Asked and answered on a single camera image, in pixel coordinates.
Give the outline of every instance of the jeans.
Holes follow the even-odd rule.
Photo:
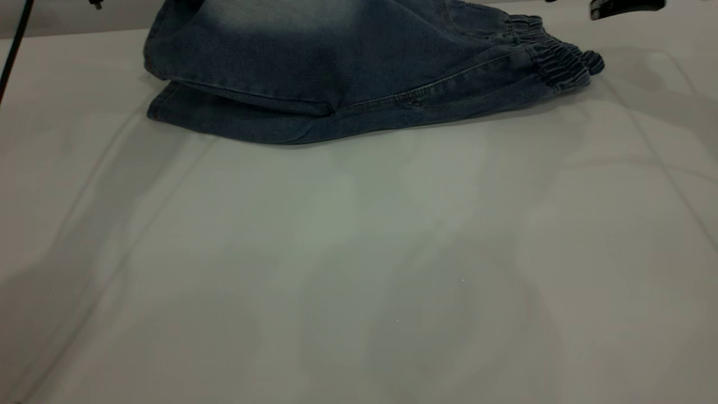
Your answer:
[[[304,144],[519,109],[604,65],[540,17],[460,0],[166,0],[148,116],[248,142]]]

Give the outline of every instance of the seam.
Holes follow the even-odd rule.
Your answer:
[[[471,4],[467,3],[466,1],[462,0],[444,0],[444,18],[447,19],[449,22],[449,25],[451,25],[451,28],[454,29],[456,32],[466,35],[468,37],[477,38],[477,39],[486,39],[489,37],[492,37],[492,35],[479,35],[471,31],[467,31],[466,29],[461,28],[455,21],[454,16],[451,14],[451,6],[449,5],[449,1],[453,1],[454,3],[460,5],[460,6],[468,6],[472,9],[480,10],[482,11],[483,8],[479,7],[479,4]]]
[[[177,92],[177,90],[180,89],[180,86],[181,86],[180,83],[176,83],[176,84],[174,85],[174,88],[172,88],[172,89],[169,91],[169,93],[164,97],[164,99],[161,100],[161,101],[159,102],[159,104],[154,108],[154,113],[153,113],[152,115],[154,116],[154,118],[155,118],[156,120],[158,120],[158,121],[160,120],[160,119],[159,119],[159,110],[162,109],[165,104],[167,104],[167,102],[169,101],[169,99]]]
[[[404,91],[403,93],[397,93],[397,94],[394,94],[394,95],[391,95],[391,96],[385,96],[385,97],[376,98],[376,99],[369,100],[369,101],[363,101],[363,102],[360,102],[360,103],[356,103],[356,104],[353,104],[353,105],[347,107],[347,109],[367,107],[367,106],[371,106],[371,105],[373,105],[373,104],[379,104],[379,103],[381,103],[381,102],[383,102],[383,101],[387,101],[387,100],[396,100],[396,99],[400,99],[400,98],[411,98],[411,97],[415,97],[415,96],[417,96],[417,95],[420,95],[420,94],[426,93],[427,91],[430,91],[433,87],[436,87],[436,86],[438,86],[438,85],[440,85],[440,84],[443,84],[443,83],[445,83],[445,82],[447,82],[447,81],[449,81],[449,80],[452,80],[452,79],[454,79],[454,78],[456,78],[456,77],[459,77],[459,76],[461,76],[461,75],[464,75],[464,74],[466,74],[466,73],[469,73],[469,72],[472,71],[472,70],[476,70],[476,69],[478,69],[478,68],[483,67],[484,65],[487,65],[487,64],[489,64],[489,63],[493,63],[493,62],[495,62],[496,60],[501,60],[501,59],[506,58],[506,57],[508,57],[508,56],[511,56],[511,55],[513,55],[513,54],[515,54],[515,53],[519,53],[519,52],[523,52],[523,51],[524,51],[523,48],[520,49],[520,50],[515,50],[515,51],[513,51],[513,52],[506,53],[506,54],[501,55],[501,56],[498,56],[498,57],[496,57],[496,58],[487,60],[487,61],[485,61],[485,62],[483,62],[483,63],[479,63],[479,64],[476,65],[476,66],[472,66],[472,67],[470,67],[470,68],[464,69],[464,70],[462,70],[462,71],[460,71],[460,72],[458,72],[458,73],[455,73],[455,74],[450,75],[449,77],[443,78],[443,79],[438,80],[438,81],[434,81],[434,82],[432,82],[432,83],[423,85],[423,86],[418,87],[418,88],[415,88],[415,89],[413,89],[413,90]]]
[[[215,86],[213,84],[199,83],[197,81],[186,80],[184,78],[175,78],[174,80],[179,81],[181,83],[195,84],[197,86],[205,86],[205,87],[213,88],[215,90],[230,91],[230,92],[237,93],[237,94],[245,94],[247,96],[266,98],[268,100],[298,101],[298,102],[309,102],[309,103],[314,103],[314,104],[322,104],[322,105],[327,105],[330,107],[331,110],[334,110],[333,108],[331,108],[331,105],[329,105],[328,103],[326,103],[324,101],[316,101],[316,100],[312,100],[312,99],[302,99],[302,98],[282,98],[282,97],[275,97],[275,96],[267,96],[264,94],[250,93],[248,91],[238,91],[235,89],[224,88],[224,87],[220,87],[220,86]]]
[[[514,87],[516,87],[516,86],[520,86],[521,84],[523,84],[523,83],[525,83],[526,81],[529,81],[529,80],[531,80],[531,79],[536,79],[536,76],[534,76],[534,75],[527,75],[526,77],[520,79],[519,81],[514,81],[513,83],[511,83],[511,84],[509,84],[509,85],[507,85],[507,86],[503,86],[503,87],[501,87],[501,88],[496,88],[495,90],[489,91],[488,93],[482,93],[482,94],[481,94],[481,98],[491,97],[491,96],[493,96],[494,94],[498,93],[499,91],[504,91],[504,90],[507,90],[507,89],[509,89],[509,88],[514,88]],[[457,104],[457,103],[460,103],[460,102],[462,102],[462,101],[461,101],[461,100],[452,101],[451,103],[444,103],[444,104],[442,104],[441,106],[438,106],[438,107],[436,107],[436,108],[428,108],[427,110],[430,111],[430,112],[443,112],[443,111],[448,111],[448,110],[450,110],[450,109],[454,109],[455,106],[456,106],[456,104]]]

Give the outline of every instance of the white surface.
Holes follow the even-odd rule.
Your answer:
[[[145,119],[144,31],[28,39],[0,109],[0,399],[718,402],[718,9],[676,3],[508,4],[605,73],[295,148]]]

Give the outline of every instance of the stitching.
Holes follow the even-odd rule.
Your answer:
[[[154,108],[154,113],[152,114],[156,120],[159,121],[159,110],[164,107],[164,105],[169,101],[169,99],[177,92],[177,90],[180,89],[181,84],[177,82],[173,82],[169,84],[170,86],[174,85],[174,88],[169,90],[169,93],[164,97],[163,100],[160,100],[159,104]]]
[[[275,96],[266,96],[266,95],[264,95],[264,94],[254,94],[254,93],[250,93],[250,92],[248,92],[248,91],[239,91],[239,90],[235,90],[235,89],[230,89],[230,88],[224,88],[224,87],[220,87],[220,86],[215,86],[215,85],[213,85],[213,84],[199,83],[199,82],[197,82],[197,81],[187,80],[187,79],[184,79],[184,78],[177,78],[177,79],[175,79],[175,80],[176,80],[176,81],[181,81],[181,82],[183,82],[183,83],[195,84],[195,85],[197,85],[197,86],[205,86],[205,87],[209,87],[209,88],[214,88],[214,89],[216,89],[216,90],[230,91],[230,92],[233,92],[233,93],[245,94],[245,95],[254,96],[254,97],[267,98],[267,99],[270,99],[270,100],[298,101],[298,102],[307,102],[307,103],[313,103],[313,104],[322,104],[322,105],[329,106],[329,109],[330,109],[330,110],[334,110],[334,109],[331,107],[331,105],[329,105],[328,103],[326,103],[326,102],[324,102],[324,101],[317,101],[317,100],[312,100],[312,99],[302,99],[302,98],[282,98],[282,97],[275,97]]]
[[[369,100],[369,101],[363,101],[363,102],[360,102],[360,103],[357,103],[357,104],[353,104],[353,105],[349,106],[348,109],[354,109],[354,108],[361,108],[361,107],[372,106],[372,105],[374,105],[374,104],[379,104],[380,102],[387,101],[387,100],[398,100],[398,99],[400,99],[400,98],[411,98],[411,97],[416,98],[416,96],[422,95],[422,94],[424,94],[424,93],[427,93],[428,91],[432,90],[434,87],[436,87],[436,86],[438,86],[438,85],[440,85],[440,84],[443,84],[443,83],[445,83],[445,82],[447,82],[447,81],[449,81],[449,80],[453,80],[454,78],[459,77],[459,76],[461,76],[461,75],[464,75],[464,74],[466,74],[466,73],[469,73],[469,72],[472,71],[472,70],[476,70],[476,69],[478,69],[478,68],[481,68],[481,67],[483,67],[484,65],[487,65],[488,63],[493,63],[493,62],[495,62],[496,60],[500,60],[500,59],[506,58],[506,57],[508,57],[508,56],[511,56],[511,55],[513,55],[514,53],[523,52],[523,51],[524,51],[523,48],[520,49],[520,50],[515,50],[515,51],[510,52],[510,53],[507,53],[507,54],[505,54],[505,55],[501,55],[501,56],[498,56],[498,57],[493,58],[493,59],[491,59],[491,60],[487,60],[487,61],[485,61],[485,62],[483,62],[483,63],[480,63],[480,64],[478,64],[478,65],[476,65],[476,66],[472,66],[472,67],[470,67],[470,68],[464,69],[464,70],[462,70],[462,71],[460,71],[460,72],[458,72],[458,73],[452,74],[452,75],[450,75],[449,77],[443,78],[443,79],[441,79],[441,80],[439,80],[439,81],[435,81],[435,82],[433,82],[433,83],[429,83],[429,84],[426,84],[426,85],[424,85],[424,86],[415,88],[415,89],[413,89],[413,90],[405,91],[405,92],[403,92],[403,93],[394,94],[394,95],[392,95],[392,96],[381,97],[381,98],[377,98],[377,99],[373,99],[373,100]]]

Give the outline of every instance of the blue denim fabric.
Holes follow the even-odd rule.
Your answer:
[[[302,144],[518,109],[604,65],[540,17],[459,0],[166,0],[148,116],[249,142]]]

